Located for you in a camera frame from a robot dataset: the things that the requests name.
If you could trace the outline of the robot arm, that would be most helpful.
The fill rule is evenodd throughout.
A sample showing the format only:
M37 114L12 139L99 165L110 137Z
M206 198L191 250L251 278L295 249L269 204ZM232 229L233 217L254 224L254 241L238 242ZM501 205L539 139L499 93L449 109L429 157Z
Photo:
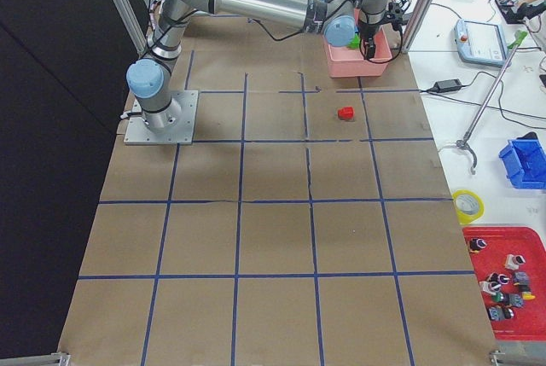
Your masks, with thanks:
M358 35L372 43L391 0L164 0L159 23L145 52L126 72L146 129L163 133L184 124L185 106L169 91L189 19L198 12L227 13L292 27L298 34L323 35L332 47L346 47Z

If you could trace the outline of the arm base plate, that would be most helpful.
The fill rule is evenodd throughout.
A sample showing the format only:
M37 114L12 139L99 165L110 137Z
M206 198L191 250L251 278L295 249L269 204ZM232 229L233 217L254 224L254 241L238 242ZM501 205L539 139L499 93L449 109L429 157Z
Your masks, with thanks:
M191 145L195 133L198 90L171 91L170 106L161 113L146 113L134 100L125 131L126 145Z

